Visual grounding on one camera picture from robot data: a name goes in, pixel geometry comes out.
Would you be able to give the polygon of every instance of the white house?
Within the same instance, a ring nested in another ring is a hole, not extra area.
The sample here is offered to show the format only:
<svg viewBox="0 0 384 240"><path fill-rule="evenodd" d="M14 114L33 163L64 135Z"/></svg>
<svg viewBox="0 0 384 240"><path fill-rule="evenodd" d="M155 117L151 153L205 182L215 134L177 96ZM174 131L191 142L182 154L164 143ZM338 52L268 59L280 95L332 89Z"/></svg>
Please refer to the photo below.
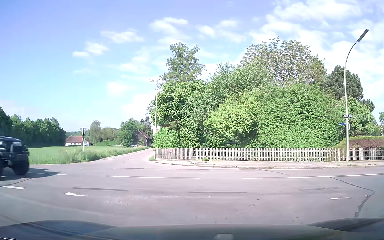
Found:
<svg viewBox="0 0 384 240"><path fill-rule="evenodd" d="M66 138L65 146L82 146L82 136L70 136ZM92 143L85 139L84 146L91 146Z"/></svg>

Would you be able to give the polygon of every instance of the curb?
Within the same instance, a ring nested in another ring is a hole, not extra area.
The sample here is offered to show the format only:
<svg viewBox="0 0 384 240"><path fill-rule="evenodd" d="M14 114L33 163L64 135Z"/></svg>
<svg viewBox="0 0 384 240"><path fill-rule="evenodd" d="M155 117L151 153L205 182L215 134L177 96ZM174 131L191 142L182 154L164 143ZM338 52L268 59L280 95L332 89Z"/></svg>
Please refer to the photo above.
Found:
<svg viewBox="0 0 384 240"><path fill-rule="evenodd" d="M204 167L223 167L223 168L237 168L237 169L339 169L339 168L367 168L367 167L379 167L381 165L353 165L353 166L226 166L226 165L198 165L198 164L174 164L174 163L163 163L153 161L155 163L170 164L178 166L204 166Z"/></svg>

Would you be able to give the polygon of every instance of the red roof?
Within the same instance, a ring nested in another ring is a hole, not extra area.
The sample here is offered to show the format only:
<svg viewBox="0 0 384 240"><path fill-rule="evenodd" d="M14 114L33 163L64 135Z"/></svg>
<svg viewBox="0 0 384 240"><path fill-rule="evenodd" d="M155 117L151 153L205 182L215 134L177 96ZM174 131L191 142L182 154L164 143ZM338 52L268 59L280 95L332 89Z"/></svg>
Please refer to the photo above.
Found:
<svg viewBox="0 0 384 240"><path fill-rule="evenodd" d="M66 143L82 143L82 136L70 136L70 137L67 137L66 138Z"/></svg>

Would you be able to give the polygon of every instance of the lamp pole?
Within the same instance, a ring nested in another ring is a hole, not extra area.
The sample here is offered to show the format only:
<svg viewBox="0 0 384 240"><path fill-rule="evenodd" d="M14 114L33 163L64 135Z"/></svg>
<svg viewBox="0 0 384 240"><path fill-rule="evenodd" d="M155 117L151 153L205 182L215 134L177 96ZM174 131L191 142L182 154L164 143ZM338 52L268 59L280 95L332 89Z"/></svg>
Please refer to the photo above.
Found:
<svg viewBox="0 0 384 240"><path fill-rule="evenodd" d="M149 81L151 82L156 82L156 87L155 87L155 133L157 133L157 106L158 106L158 80L152 80L152 79L149 79ZM153 158L156 160L157 159L157 149L155 148L155 146L153 146L153 148L155 149L153 151Z"/></svg>
<svg viewBox="0 0 384 240"><path fill-rule="evenodd" d="M346 64L348 63L348 57L349 57L349 54L350 54L350 51L352 51L352 48L355 46L355 44L357 42L360 42L362 40L362 38L364 38L365 34L367 34L367 32L369 31L370 29L366 29L364 31L364 33L358 38L358 40L353 44L353 46L350 48L349 50L349 53L346 57L346 62L344 63L344 98L346 99L346 115L349 115L349 111L348 111L348 92L347 92L347 89L346 89ZM346 117L346 162L349 162L349 117Z"/></svg>

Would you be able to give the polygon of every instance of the grass field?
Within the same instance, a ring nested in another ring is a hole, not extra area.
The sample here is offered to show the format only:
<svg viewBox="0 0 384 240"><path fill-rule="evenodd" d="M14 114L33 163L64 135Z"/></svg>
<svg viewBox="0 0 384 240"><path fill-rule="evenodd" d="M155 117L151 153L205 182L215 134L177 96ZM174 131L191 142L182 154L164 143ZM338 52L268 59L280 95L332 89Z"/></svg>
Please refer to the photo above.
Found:
<svg viewBox="0 0 384 240"><path fill-rule="evenodd" d="M89 146L85 147L85 156L82 154L81 146L48 146L29 148L30 164L65 164L94 161L101 158L136 152L149 147L107 147Z"/></svg>

